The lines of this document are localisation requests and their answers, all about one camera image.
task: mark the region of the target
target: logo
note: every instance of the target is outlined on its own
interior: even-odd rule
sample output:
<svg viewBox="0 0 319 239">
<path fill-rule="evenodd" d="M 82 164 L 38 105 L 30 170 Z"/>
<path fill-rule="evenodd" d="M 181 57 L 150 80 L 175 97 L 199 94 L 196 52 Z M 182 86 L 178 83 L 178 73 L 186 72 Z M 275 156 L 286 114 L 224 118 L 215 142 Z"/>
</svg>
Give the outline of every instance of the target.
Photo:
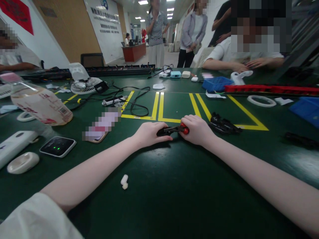
<svg viewBox="0 0 319 239">
<path fill-rule="evenodd" d="M 101 5 L 102 5 L 103 7 L 105 7 L 106 10 L 109 10 L 109 6 L 107 5 L 107 1 L 106 1 L 106 0 L 100 0 L 100 1 L 101 1 Z"/>
</svg>

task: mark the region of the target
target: white pants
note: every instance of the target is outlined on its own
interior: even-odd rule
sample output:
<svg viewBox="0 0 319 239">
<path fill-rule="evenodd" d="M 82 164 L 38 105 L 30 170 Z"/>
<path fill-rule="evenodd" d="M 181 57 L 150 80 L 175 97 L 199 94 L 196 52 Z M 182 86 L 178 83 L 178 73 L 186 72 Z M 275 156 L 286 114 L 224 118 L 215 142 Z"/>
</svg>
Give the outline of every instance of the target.
<svg viewBox="0 0 319 239">
<path fill-rule="evenodd" d="M 162 68 L 164 65 L 164 43 L 155 45 L 155 46 L 150 46 L 150 53 L 149 53 L 149 63 L 155 64 L 156 67 Z"/>
</svg>

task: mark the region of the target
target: hand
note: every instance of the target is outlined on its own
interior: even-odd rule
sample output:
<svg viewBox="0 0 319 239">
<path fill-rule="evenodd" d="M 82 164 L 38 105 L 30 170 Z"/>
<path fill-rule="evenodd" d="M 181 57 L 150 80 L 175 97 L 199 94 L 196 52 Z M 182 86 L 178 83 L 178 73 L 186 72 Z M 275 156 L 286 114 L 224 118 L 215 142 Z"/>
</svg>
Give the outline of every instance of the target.
<svg viewBox="0 0 319 239">
<path fill-rule="evenodd" d="M 271 58 L 258 58 L 256 60 L 250 61 L 246 66 L 250 68 L 259 68 L 265 66 L 271 62 Z"/>
<path fill-rule="evenodd" d="M 227 37 L 229 37 L 227 34 L 223 34 L 219 37 L 219 39 L 216 41 L 216 44 L 221 43 L 223 40 L 225 40 Z"/>
<path fill-rule="evenodd" d="M 232 62 L 232 71 L 238 72 L 239 74 L 248 71 L 248 66 L 245 66 L 244 64 L 238 63 L 238 62 Z"/>
<path fill-rule="evenodd" d="M 224 13 L 224 16 L 227 18 L 232 14 L 232 8 L 228 8 L 228 10 Z"/>
<path fill-rule="evenodd" d="M 199 116 L 188 115 L 182 118 L 181 122 L 189 128 L 189 134 L 183 134 L 183 132 L 179 132 L 179 134 L 193 144 L 204 147 L 207 143 L 211 144 L 214 139 L 218 138 Z"/>
<path fill-rule="evenodd" d="M 136 133 L 132 136 L 132 139 L 135 143 L 138 144 L 139 148 L 144 148 L 151 146 L 156 143 L 173 140 L 171 136 L 162 136 L 158 137 L 157 132 L 164 128 L 168 127 L 164 122 L 147 122 L 143 123 Z"/>
</svg>

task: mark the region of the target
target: white fan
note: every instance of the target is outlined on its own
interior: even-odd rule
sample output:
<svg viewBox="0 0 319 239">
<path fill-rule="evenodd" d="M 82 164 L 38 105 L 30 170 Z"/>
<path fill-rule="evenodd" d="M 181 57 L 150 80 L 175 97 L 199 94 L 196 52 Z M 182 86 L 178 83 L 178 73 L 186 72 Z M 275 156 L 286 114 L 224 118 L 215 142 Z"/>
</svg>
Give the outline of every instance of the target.
<svg viewBox="0 0 319 239">
<path fill-rule="evenodd" d="M 69 70 L 74 79 L 71 85 L 71 91 L 74 94 L 85 95 L 94 93 L 96 92 L 94 86 L 102 82 L 99 78 L 89 77 L 85 68 L 80 63 L 71 63 Z"/>
<path fill-rule="evenodd" d="M 11 85 L 0 85 L 0 99 L 6 98 L 11 95 Z"/>
</svg>

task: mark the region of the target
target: red desk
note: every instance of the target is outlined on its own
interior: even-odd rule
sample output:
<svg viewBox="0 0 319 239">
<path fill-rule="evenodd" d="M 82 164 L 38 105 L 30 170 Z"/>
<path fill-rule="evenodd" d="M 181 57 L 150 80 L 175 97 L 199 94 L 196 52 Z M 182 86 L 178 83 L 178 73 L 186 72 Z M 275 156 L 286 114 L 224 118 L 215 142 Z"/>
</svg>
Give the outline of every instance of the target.
<svg viewBox="0 0 319 239">
<path fill-rule="evenodd" d="M 137 62 L 142 56 L 146 55 L 146 44 L 122 47 L 125 62 Z"/>
</svg>

